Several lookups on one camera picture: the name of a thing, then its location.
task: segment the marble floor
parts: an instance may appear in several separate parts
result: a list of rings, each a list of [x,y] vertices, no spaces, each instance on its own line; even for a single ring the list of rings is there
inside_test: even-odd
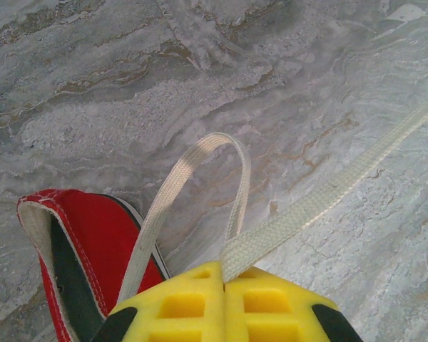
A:
[[[204,135],[253,159],[245,229],[428,100],[428,0],[0,0],[0,342],[55,341],[20,196],[75,187],[146,213]],[[201,165],[158,243],[214,257],[240,176]],[[258,263],[334,300],[365,341],[428,341],[428,121]]]

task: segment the red shoe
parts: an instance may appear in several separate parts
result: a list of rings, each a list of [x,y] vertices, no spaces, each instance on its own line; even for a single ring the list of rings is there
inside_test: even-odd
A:
[[[143,219],[115,197],[43,190],[19,200],[59,342],[90,341],[116,305]],[[170,278],[157,246],[138,292]]]

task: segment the flat shoelace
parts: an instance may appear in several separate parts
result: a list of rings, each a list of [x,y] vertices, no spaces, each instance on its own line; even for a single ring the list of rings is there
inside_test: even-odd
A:
[[[379,164],[410,133],[428,120],[428,101],[394,126],[368,151],[323,186],[299,199],[291,207],[239,234],[243,225],[250,182],[250,158],[241,142],[224,133],[212,133],[192,146],[171,170],[146,217],[128,263],[118,302],[134,296],[146,270],[168,208],[195,168],[224,144],[233,144],[241,158],[243,173],[228,221],[226,243],[220,254],[223,281],[228,282],[309,226],[339,203],[366,174]]]

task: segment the red fabric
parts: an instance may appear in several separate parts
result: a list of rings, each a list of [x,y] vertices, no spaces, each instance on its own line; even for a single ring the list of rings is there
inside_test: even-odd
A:
[[[138,238],[138,227],[133,219],[112,199],[78,190],[43,190],[21,198],[19,204],[25,201],[38,202],[58,213],[68,239],[76,248],[94,298],[103,315],[107,316],[116,305],[123,275]],[[44,265],[41,259],[40,264],[58,340],[69,342],[54,298],[56,285],[50,282],[47,274],[46,267],[52,266]],[[164,280],[151,259],[138,292]]]

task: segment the shoe sole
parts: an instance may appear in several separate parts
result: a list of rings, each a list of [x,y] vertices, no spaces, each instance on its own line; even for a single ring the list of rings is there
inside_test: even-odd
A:
[[[124,199],[109,196],[109,195],[103,195],[105,197],[108,197],[118,203],[124,210],[130,215],[130,217],[135,221],[136,226],[138,227],[138,231],[141,230],[141,227],[143,226],[144,219],[140,215],[140,213],[135,209],[133,205],[125,201]],[[160,249],[158,248],[157,244],[154,245],[152,248],[152,257],[154,258],[154,261],[156,262],[158,268],[160,269],[160,272],[165,280],[168,280],[171,278],[170,272],[168,271],[168,268],[165,265],[165,262],[163,261],[162,254],[160,253]]]

